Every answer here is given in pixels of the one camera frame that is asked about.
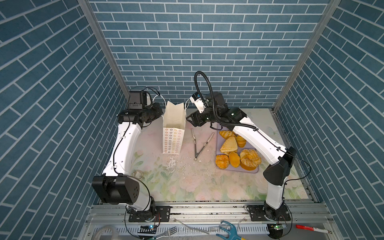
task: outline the floral tablecloth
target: floral tablecloth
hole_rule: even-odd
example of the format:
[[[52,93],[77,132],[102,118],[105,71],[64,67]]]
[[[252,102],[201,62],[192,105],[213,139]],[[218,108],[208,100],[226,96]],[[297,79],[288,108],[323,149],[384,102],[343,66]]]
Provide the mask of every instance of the floral tablecloth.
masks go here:
[[[268,109],[243,109],[252,121],[277,142],[283,143]],[[194,129],[199,151],[212,132],[214,138],[194,161]],[[162,153],[162,118],[143,128],[138,138],[131,173],[136,170],[148,186],[156,201],[194,200],[265,200],[267,181],[263,171],[268,166],[262,157],[260,170],[256,174],[232,172],[215,166],[217,131],[206,123],[193,127],[186,123],[180,155]],[[290,179],[297,178],[292,167]],[[289,181],[284,192],[287,199],[306,199],[307,194],[300,180]]]

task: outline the white paper bag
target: white paper bag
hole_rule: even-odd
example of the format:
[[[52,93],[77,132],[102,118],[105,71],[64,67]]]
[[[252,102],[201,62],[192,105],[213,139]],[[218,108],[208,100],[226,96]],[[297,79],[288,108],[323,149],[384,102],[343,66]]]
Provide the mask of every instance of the white paper bag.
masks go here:
[[[184,103],[168,101],[163,119],[163,153],[180,154],[185,131]]]

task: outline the blue brick wall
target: blue brick wall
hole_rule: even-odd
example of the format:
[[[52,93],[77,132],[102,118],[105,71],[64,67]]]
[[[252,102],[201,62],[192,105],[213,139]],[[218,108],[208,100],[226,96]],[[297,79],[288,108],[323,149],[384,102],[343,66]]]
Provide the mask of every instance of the blue brick wall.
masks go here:
[[[342,0],[278,110],[349,239],[384,233],[383,12],[381,0]]]
[[[74,239],[124,96],[76,0],[0,1],[0,239]]]
[[[327,3],[91,0],[128,86],[185,102],[201,70],[229,106],[249,108],[272,107]]]

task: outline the red marker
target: red marker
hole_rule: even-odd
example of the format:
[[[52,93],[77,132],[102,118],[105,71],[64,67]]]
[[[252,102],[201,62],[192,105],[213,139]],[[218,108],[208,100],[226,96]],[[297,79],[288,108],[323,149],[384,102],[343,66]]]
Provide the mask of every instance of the red marker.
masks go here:
[[[317,228],[317,227],[307,227],[307,226],[302,226],[302,225],[296,225],[296,228],[305,229],[305,230],[309,230],[309,231],[315,231],[315,232],[332,233],[331,231],[328,231],[326,229]]]

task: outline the metal tongs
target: metal tongs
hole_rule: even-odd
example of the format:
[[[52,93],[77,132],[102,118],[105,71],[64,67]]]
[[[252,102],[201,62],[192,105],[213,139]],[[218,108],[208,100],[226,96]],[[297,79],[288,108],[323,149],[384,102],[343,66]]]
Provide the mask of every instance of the metal tongs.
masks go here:
[[[196,150],[196,138],[195,138],[195,134],[193,133],[193,129],[192,129],[192,136],[193,136],[193,139],[195,141],[195,158],[194,158],[194,161],[197,161],[197,158],[200,156],[201,152],[204,150],[204,148],[208,145],[208,143],[212,140],[212,138],[214,137],[214,132],[211,134],[211,136],[208,138],[208,140],[204,143],[204,146],[203,148],[200,150],[200,152],[197,152]]]

